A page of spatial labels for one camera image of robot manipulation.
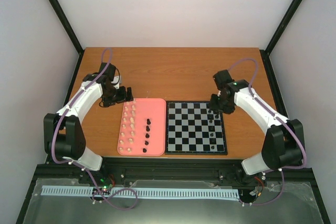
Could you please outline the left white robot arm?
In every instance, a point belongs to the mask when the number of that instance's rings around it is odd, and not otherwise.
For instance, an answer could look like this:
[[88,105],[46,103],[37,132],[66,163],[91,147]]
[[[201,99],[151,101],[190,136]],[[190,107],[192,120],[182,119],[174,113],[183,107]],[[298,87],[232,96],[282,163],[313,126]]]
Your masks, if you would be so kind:
[[109,170],[102,166],[103,158],[86,146],[81,123],[97,100],[108,108],[115,104],[133,101],[132,89],[120,86],[119,70],[103,62],[98,72],[84,77],[76,94],[56,113],[44,117],[44,149],[55,163],[79,164],[91,170],[97,183],[108,180]]

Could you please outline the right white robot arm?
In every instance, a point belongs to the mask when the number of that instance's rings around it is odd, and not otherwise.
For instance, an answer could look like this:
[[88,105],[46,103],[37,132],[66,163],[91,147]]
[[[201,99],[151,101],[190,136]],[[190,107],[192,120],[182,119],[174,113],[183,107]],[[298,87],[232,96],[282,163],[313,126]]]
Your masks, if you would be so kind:
[[235,81],[228,70],[213,75],[218,89],[212,94],[209,108],[216,114],[232,114],[236,107],[243,109],[265,135],[258,154],[241,162],[246,175],[282,168],[302,169],[307,163],[304,149],[303,125],[290,120],[268,105],[246,80]]

